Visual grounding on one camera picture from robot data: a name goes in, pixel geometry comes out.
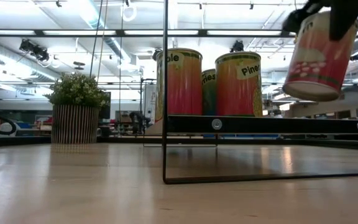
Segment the green can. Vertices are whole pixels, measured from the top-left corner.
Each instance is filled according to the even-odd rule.
[[[201,73],[203,84],[203,115],[216,115],[216,71],[205,70]]]

